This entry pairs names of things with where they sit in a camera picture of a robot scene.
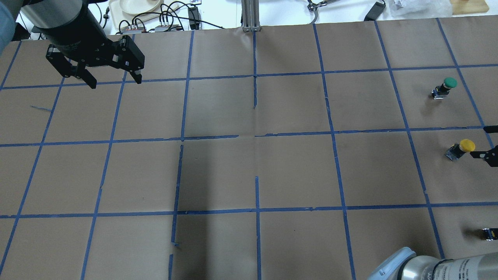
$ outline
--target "plastic bag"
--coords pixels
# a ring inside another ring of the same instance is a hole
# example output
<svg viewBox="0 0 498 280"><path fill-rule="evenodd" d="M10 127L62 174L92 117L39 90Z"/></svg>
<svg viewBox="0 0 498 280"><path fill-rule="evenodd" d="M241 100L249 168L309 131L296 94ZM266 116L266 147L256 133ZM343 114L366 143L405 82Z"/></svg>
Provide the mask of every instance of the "plastic bag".
<svg viewBox="0 0 498 280"><path fill-rule="evenodd" d="M450 0L388 0L393 17L432 18L449 17L453 13Z"/></svg>

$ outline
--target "cutting board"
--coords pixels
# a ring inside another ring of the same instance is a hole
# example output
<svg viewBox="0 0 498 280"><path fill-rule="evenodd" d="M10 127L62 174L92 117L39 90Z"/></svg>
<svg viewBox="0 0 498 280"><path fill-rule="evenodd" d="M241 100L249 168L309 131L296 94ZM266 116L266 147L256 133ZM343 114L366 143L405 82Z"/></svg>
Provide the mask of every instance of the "cutting board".
<svg viewBox="0 0 498 280"><path fill-rule="evenodd" d="M482 13L490 10L485 0L450 0L450 2L453 6L453 15Z"/></svg>

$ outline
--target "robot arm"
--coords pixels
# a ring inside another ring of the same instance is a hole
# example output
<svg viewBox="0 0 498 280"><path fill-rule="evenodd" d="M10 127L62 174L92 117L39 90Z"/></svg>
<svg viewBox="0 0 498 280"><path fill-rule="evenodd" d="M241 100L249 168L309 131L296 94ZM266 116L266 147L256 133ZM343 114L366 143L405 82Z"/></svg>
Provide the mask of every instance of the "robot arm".
<svg viewBox="0 0 498 280"><path fill-rule="evenodd" d="M46 58L62 76L82 79L94 89L97 80L85 68L109 65L128 71L136 83L141 83L144 54L127 35L116 42L109 40L89 12L87 0L0 1L16 2L17 6L20 3L21 11L52 42Z"/></svg>

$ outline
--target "bottle cap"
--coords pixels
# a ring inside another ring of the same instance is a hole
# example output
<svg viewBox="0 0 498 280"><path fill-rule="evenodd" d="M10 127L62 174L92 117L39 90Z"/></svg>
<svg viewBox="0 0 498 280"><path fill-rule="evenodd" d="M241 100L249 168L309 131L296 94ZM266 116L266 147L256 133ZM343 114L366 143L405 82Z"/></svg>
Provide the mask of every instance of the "bottle cap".
<svg viewBox="0 0 498 280"><path fill-rule="evenodd" d="M457 87L457 80L449 77L449 78L446 78L444 79L444 85L447 87L447 88L456 88Z"/></svg>
<svg viewBox="0 0 498 280"><path fill-rule="evenodd" d="M460 141L460 150L464 152L472 152L476 149L476 144L469 139L463 139Z"/></svg>

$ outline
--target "white floor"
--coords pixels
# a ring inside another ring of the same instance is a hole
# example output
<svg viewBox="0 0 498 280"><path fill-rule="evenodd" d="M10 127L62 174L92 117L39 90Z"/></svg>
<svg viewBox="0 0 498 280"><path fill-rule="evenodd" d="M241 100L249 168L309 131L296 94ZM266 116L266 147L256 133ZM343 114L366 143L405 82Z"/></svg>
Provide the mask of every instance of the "white floor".
<svg viewBox="0 0 498 280"><path fill-rule="evenodd" d="M319 18L316 23L329 23L329 22L353 22L363 21L365 15L375 3L375 0L339 0L336 3L329 4L325 7L319 8ZM486 13L473 14L473 15L491 15L498 14L498 1L487 1L490 10ZM259 17L260 23L264 25L298 25L307 24L313 19L313 14L308 11L306 0L259 0ZM100 3L99 6L102 12L107 8L107 2ZM99 10L95 4L90 5L90 10L97 17L100 18ZM201 19L223 26L224 28L235 28L240 26L242 7L241 0L203 0L199 6L201 12ZM187 17L187 8L183 7L178 13L180 17ZM404 18L428 18L434 17L433 14L419 13L410 14L408 16L393 17L390 14L389 6L386 7L384 13L379 17L379 20L390 19L404 19ZM23 16L24 22L29 30L33 24ZM187 20L182 20L185 28L188 26ZM145 23L147 29L154 28L158 25L158 20L152 19ZM202 29L216 29L216 27L202 24ZM117 29L112 25L109 20L106 28L106 34L115 34Z"/></svg>

